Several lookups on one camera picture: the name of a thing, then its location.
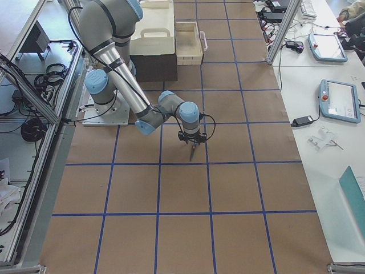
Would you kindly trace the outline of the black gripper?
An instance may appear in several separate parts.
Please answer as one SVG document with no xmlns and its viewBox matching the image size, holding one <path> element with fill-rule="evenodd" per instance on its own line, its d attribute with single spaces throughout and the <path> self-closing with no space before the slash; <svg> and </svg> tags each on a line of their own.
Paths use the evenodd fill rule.
<svg viewBox="0 0 365 274">
<path fill-rule="evenodd" d="M 195 144 L 201 144 L 206 142 L 206 133 L 195 132 L 194 134 L 188 134 L 183 131 L 178 132 L 178 138 L 185 143 L 192 142 Z"/>
</svg>

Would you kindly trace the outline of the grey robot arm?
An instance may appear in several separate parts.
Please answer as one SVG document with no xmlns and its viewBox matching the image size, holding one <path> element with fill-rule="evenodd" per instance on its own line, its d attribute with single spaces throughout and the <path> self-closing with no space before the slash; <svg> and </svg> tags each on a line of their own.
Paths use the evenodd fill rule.
<svg viewBox="0 0 365 274">
<path fill-rule="evenodd" d="M 160 94 L 154 106 L 145 96 L 124 56 L 136 23 L 143 18 L 138 1 L 91 1 L 80 12 L 79 38 L 88 53 L 105 66 L 102 72 L 111 80 L 135 113 L 136 127 L 144 135 L 154 132 L 170 117 L 180 120 L 178 137 L 185 143 L 205 143 L 200 131 L 199 112 L 194 102 L 184 101 L 171 91 Z"/>
</svg>

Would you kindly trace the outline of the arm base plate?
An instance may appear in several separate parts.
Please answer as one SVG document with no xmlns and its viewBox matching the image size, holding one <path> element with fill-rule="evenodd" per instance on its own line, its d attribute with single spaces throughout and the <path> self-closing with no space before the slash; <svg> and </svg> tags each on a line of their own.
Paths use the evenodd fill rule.
<svg viewBox="0 0 365 274">
<path fill-rule="evenodd" d="M 106 105 L 94 103 L 92 96 L 89 96 L 88 104 L 82 120 L 84 126 L 127 126 L 129 121 L 130 107 L 118 90 L 114 91 L 116 100 Z"/>
</svg>

